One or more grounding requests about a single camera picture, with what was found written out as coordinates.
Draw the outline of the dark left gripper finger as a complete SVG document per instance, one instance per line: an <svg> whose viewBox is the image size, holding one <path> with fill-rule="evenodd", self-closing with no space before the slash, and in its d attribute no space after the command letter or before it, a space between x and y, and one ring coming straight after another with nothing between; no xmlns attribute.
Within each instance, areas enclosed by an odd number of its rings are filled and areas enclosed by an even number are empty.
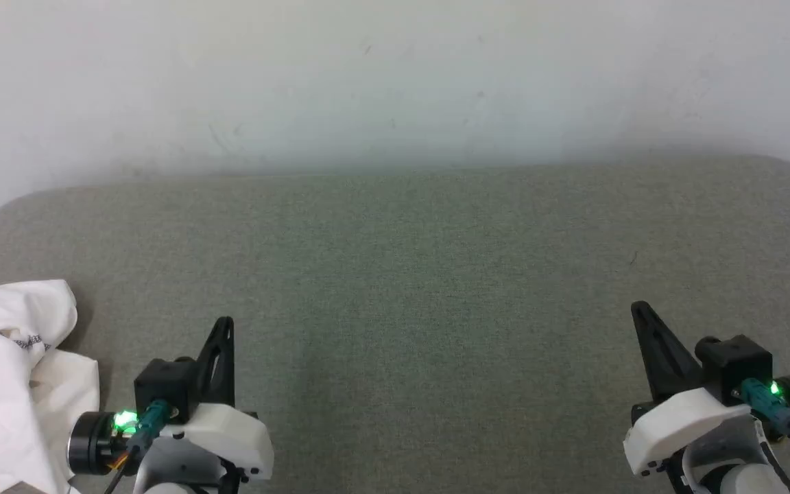
<svg viewBox="0 0 790 494"><path fill-rule="evenodd" d="M203 403L235 406L235 342L232 317L219 317L195 361Z"/></svg>

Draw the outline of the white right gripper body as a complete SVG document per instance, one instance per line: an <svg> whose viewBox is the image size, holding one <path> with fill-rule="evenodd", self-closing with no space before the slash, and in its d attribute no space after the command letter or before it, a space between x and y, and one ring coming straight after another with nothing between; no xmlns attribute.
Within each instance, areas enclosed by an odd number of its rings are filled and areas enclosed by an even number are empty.
<svg viewBox="0 0 790 494"><path fill-rule="evenodd" d="M746 404L724 405L705 388L680 392L643 414L628 429L623 450L632 473L640 476L725 421L749 415Z"/></svg>

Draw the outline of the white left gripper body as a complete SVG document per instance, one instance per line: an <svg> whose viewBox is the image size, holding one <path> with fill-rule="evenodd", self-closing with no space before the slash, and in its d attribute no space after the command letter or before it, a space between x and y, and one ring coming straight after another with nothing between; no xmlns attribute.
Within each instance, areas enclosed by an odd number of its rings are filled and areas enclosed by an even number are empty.
<svg viewBox="0 0 790 494"><path fill-rule="evenodd" d="M219 403L201 403L189 421L167 425L156 439L157 481L218 481L222 462L250 480L270 480L275 452L267 426Z"/></svg>

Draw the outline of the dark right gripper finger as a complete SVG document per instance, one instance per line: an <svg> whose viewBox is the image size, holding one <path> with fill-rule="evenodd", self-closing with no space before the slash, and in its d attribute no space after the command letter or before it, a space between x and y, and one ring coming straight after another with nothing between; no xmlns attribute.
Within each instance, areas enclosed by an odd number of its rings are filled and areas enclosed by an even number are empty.
<svg viewBox="0 0 790 494"><path fill-rule="evenodd" d="M702 385L702 368L646 301L634 301L631 315L653 403Z"/></svg>

